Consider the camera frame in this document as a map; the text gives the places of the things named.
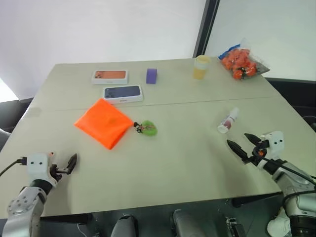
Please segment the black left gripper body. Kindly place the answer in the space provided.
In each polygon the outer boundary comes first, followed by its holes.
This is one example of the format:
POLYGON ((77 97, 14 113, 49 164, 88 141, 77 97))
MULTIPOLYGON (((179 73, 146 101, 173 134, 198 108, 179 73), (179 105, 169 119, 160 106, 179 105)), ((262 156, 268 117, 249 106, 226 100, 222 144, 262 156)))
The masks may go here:
POLYGON ((49 172, 50 172, 51 177, 54 178, 57 182, 59 182, 63 174, 68 175, 71 173, 71 169, 68 167, 59 169, 56 164, 53 164, 50 167, 49 172))

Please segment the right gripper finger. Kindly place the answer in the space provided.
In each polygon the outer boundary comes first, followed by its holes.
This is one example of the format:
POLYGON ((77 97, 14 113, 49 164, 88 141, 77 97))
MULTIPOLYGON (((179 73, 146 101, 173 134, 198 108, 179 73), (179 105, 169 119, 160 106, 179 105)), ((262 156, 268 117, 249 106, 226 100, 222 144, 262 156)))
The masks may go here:
POLYGON ((253 134, 245 133, 244 134, 246 138, 252 143, 252 144, 259 144, 261 143, 261 139, 253 134))
POLYGON ((230 149, 241 158, 243 162, 250 162, 248 154, 241 148, 240 145, 238 145, 236 142, 227 140, 227 144, 230 147, 230 149))

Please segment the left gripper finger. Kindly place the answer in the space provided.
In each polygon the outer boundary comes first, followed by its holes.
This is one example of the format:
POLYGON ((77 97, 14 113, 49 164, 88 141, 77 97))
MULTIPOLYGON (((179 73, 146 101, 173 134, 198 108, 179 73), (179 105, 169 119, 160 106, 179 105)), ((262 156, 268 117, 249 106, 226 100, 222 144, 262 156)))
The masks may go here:
POLYGON ((76 166, 76 163, 77 163, 77 154, 74 154, 71 156, 71 158, 69 159, 68 161, 68 165, 67 165, 67 174, 71 174, 73 169, 75 168, 76 166))

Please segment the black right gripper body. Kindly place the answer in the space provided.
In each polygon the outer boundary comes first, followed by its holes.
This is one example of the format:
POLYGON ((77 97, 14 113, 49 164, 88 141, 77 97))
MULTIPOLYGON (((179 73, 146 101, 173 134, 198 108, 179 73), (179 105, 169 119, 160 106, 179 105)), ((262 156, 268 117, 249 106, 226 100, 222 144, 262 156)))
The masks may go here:
POLYGON ((248 157, 245 155, 241 160, 245 164, 252 163, 253 165, 258 166, 267 154, 267 148, 270 146, 269 141, 262 141, 261 139, 249 139, 249 141, 255 145, 252 151, 252 156, 248 157))

